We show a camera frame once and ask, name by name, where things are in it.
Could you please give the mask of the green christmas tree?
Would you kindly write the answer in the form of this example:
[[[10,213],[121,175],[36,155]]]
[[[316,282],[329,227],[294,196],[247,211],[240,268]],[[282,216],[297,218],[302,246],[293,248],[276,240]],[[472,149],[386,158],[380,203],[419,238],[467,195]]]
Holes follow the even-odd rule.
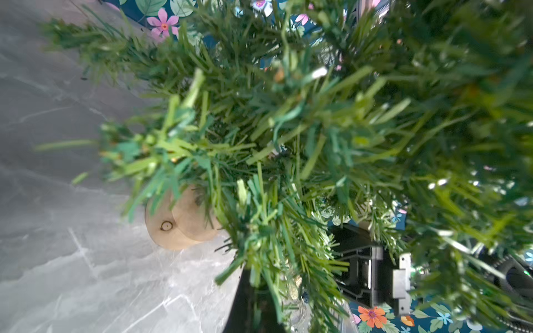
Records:
[[[289,328],[296,289],[311,332],[347,316],[329,228],[354,223],[412,254],[414,295],[475,323],[524,330],[532,300],[487,281],[489,258],[532,245],[531,1],[197,1],[184,22],[138,2],[154,41],[98,19],[43,26],[88,72],[130,74],[162,105],[107,122],[107,180],[125,215],[188,189]]]

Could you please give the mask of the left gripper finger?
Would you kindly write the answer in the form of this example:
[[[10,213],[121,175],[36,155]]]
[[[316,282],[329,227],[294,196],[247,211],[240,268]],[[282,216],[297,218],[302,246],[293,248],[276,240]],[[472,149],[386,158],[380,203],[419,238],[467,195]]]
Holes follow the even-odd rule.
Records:
[[[253,287],[250,275],[250,270],[243,270],[223,333],[286,332],[278,322],[268,286]]]

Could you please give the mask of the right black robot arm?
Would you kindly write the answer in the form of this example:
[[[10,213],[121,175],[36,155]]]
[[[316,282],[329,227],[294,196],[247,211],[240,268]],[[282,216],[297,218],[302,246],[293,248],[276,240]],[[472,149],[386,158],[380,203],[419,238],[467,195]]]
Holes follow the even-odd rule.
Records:
[[[390,306],[394,316],[413,316],[410,309],[415,290],[412,254],[394,255],[383,244],[371,239],[368,230],[351,224],[332,226],[329,231],[337,243],[335,251],[348,270],[337,278],[337,284],[348,301],[364,308]],[[489,258],[498,273],[490,273],[487,281],[520,301],[532,300],[532,267],[512,255]]]

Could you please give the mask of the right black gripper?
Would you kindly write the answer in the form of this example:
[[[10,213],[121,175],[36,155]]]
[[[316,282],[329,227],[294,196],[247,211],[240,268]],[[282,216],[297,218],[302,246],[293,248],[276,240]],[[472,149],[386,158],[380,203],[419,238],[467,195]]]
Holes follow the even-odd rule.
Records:
[[[382,244],[371,239],[369,231],[356,226],[332,226],[329,231],[337,244],[338,260],[348,265],[348,271],[337,279],[345,297],[366,308],[385,303],[396,316],[410,315],[411,254],[392,258]]]

